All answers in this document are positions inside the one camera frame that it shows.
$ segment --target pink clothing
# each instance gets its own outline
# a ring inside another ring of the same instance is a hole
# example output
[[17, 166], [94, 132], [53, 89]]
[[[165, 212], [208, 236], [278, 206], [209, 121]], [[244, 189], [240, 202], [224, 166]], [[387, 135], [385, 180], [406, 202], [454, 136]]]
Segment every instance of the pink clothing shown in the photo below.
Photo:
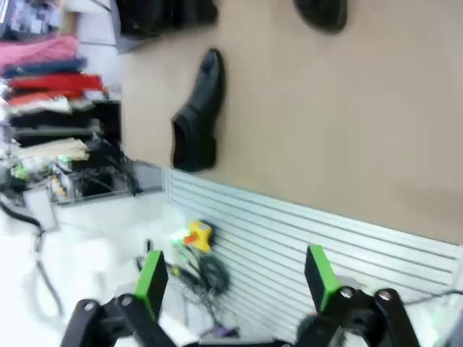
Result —
[[8, 65], [73, 59], [78, 43], [72, 35], [59, 35], [27, 43], [0, 43], [0, 74]]

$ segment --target white surface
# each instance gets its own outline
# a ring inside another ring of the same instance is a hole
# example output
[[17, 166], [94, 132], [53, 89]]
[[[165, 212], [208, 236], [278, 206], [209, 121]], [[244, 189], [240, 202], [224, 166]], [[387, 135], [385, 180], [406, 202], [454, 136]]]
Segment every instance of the white surface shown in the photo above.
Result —
[[122, 58], [115, 47], [114, 29], [107, 12], [84, 13], [77, 23], [77, 53], [88, 60], [84, 72], [99, 74], [111, 98], [121, 99]]
[[[103, 4], [106, 7], [111, 6], [109, 0], [96, 0]], [[90, 0], [66, 0], [64, 8], [69, 12], [83, 12], [83, 13], [92, 13], [92, 14], [102, 14], [106, 13], [106, 10], [102, 7], [94, 4]]]
[[0, 24], [4, 22], [5, 16], [7, 15], [8, 3], [9, 0], [0, 1]]
[[[77, 301], [91, 297], [105, 302], [118, 286], [137, 280], [133, 257], [142, 254], [146, 237], [163, 238], [163, 231], [168, 230], [161, 227], [164, 218], [175, 219], [169, 217], [170, 210], [162, 194], [101, 200], [57, 210], [60, 228], [46, 236], [43, 262], [67, 318]], [[0, 311], [0, 320], [6, 323], [0, 336], [3, 346], [58, 346], [61, 340], [62, 332], [37, 321], [28, 306], [30, 291], [25, 286], [33, 269], [32, 232], [32, 227], [0, 213], [0, 297], [8, 298]], [[54, 302], [40, 281], [37, 293], [43, 311], [53, 314]], [[167, 309], [161, 326], [181, 344], [196, 339], [169, 316]], [[135, 344], [133, 339], [124, 339], [118, 346]]]

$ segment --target green gripper pad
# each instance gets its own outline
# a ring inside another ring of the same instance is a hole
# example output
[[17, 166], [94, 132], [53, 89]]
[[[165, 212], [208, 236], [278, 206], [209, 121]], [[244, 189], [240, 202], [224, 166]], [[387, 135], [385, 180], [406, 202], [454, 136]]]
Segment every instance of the green gripper pad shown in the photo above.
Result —
[[331, 295], [341, 287], [322, 246], [312, 245], [307, 248], [304, 273], [315, 308], [317, 312], [322, 312]]
[[167, 286], [166, 262], [162, 251], [151, 251], [138, 278], [134, 296], [145, 302], [151, 318], [157, 320]]

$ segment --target yellow object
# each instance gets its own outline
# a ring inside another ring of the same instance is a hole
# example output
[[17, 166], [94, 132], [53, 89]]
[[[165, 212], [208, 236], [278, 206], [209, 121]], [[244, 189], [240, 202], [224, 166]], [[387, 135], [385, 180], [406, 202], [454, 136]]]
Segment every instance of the yellow object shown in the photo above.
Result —
[[51, 184], [56, 194], [59, 194], [62, 197], [67, 197], [66, 189], [64, 188], [63, 184], [60, 182], [58, 177], [56, 177], [56, 175], [53, 175], [51, 179]]
[[190, 224], [190, 236], [193, 236], [190, 245], [203, 252], [210, 252], [209, 238], [212, 234], [212, 228], [200, 221]]
[[171, 274], [178, 277], [180, 275], [180, 267], [178, 266], [174, 266], [172, 269], [171, 269]]

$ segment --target black shoe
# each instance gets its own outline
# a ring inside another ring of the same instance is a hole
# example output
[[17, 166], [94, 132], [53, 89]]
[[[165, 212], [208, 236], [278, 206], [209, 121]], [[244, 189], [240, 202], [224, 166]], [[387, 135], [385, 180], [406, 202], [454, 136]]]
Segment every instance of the black shoe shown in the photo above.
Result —
[[147, 38], [174, 30], [211, 25], [218, 10], [212, 0], [112, 0], [122, 35]]
[[213, 131], [224, 96], [224, 61], [217, 49], [211, 49], [201, 63], [190, 98], [172, 119], [174, 168], [196, 172], [214, 166]]
[[347, 0], [294, 0], [297, 10], [310, 25], [338, 33], [347, 22]]

